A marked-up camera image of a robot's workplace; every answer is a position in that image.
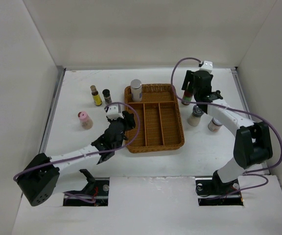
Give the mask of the red sauce bottle green label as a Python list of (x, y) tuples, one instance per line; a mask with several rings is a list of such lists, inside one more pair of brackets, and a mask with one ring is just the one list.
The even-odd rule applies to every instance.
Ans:
[(187, 90), (184, 91), (181, 103), (183, 105), (189, 105), (192, 101), (193, 94)]

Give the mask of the salt shaker silver cap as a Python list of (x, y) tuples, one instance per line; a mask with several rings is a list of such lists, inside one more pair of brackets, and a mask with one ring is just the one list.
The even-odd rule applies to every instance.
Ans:
[(200, 123), (201, 117), (204, 114), (203, 110), (194, 105), (191, 115), (188, 117), (187, 121), (190, 126), (196, 127)]

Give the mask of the pink cap spice jar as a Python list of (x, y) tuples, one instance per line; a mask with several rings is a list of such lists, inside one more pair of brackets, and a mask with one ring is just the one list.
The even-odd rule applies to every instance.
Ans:
[(85, 111), (79, 112), (77, 116), (82, 128), (89, 130), (93, 127), (93, 121)]

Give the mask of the jar with red white lid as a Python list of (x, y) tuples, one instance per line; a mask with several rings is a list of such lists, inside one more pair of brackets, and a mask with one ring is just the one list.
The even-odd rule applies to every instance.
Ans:
[(212, 132), (218, 132), (221, 127), (222, 127), (222, 123), (215, 118), (212, 118), (208, 124), (208, 129)]

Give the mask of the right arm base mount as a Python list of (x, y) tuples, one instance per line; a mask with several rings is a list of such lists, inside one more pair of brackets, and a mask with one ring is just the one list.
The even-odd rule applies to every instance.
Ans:
[(238, 179), (222, 183), (214, 173), (211, 177), (195, 178), (199, 206), (243, 206)]

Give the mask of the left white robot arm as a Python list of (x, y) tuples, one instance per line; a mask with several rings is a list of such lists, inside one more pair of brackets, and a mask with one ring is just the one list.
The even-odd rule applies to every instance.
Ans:
[[(123, 148), (123, 142), (128, 139), (126, 132), (136, 127), (133, 113), (119, 112), (114, 106), (108, 108), (106, 118), (109, 122), (108, 128), (88, 146), (51, 157), (40, 153), (22, 172), (14, 176), (14, 181), (31, 206), (44, 203), (58, 192), (75, 198), (93, 192), (95, 178), (88, 171), (88, 164), (98, 165), (108, 161), (114, 156), (115, 151)], [(72, 183), (61, 182), (64, 176), (77, 172), (83, 174), (85, 178), (78, 182), (76, 188)]]

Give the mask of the white jar silver lid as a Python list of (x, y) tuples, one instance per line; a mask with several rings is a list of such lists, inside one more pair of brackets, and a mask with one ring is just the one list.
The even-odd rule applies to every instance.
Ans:
[(131, 96), (134, 102), (141, 102), (142, 101), (142, 83), (138, 79), (134, 79), (131, 81), (130, 84), (131, 88)]

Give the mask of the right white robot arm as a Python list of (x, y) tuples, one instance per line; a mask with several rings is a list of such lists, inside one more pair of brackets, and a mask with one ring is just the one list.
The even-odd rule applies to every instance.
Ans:
[(254, 122), (231, 111), (221, 92), (212, 90), (212, 79), (213, 75), (206, 70), (188, 70), (182, 90), (195, 99), (193, 109), (224, 125), (235, 137), (235, 143), (233, 157), (213, 173), (212, 179), (197, 182), (197, 194), (200, 196), (224, 194), (246, 169), (273, 156), (267, 123)]

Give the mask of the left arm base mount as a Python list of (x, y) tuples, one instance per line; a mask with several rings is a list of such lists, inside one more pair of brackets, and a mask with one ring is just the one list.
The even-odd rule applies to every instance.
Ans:
[(110, 178), (95, 178), (87, 169), (79, 170), (86, 178), (80, 190), (64, 194), (65, 207), (106, 207), (108, 206)]

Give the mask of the brown wicker divided tray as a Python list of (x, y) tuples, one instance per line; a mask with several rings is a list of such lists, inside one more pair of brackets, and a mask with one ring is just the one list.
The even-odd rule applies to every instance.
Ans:
[(177, 150), (185, 143), (178, 99), (170, 84), (144, 84), (142, 100), (132, 100), (131, 88), (124, 90), (124, 102), (136, 110), (140, 122), (137, 128), (126, 133), (128, 139), (136, 139), (127, 146), (131, 153)]

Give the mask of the brown bottle yellow label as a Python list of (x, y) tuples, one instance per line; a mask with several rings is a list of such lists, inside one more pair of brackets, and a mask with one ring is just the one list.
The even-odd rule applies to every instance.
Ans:
[(100, 98), (100, 95), (96, 89), (96, 86), (95, 85), (91, 85), (90, 86), (90, 89), (91, 89), (91, 94), (93, 96), (93, 100), (94, 100), (94, 104), (96, 106), (101, 106), (102, 105), (102, 100)]

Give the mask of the small dark spice jar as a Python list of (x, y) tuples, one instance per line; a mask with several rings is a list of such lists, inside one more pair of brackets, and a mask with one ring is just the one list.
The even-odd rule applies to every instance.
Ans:
[(104, 96), (104, 100), (105, 100), (105, 104), (106, 105), (109, 105), (112, 103), (112, 99), (111, 99), (111, 94), (110, 94), (110, 91), (108, 89), (104, 89), (102, 91), (102, 94)]

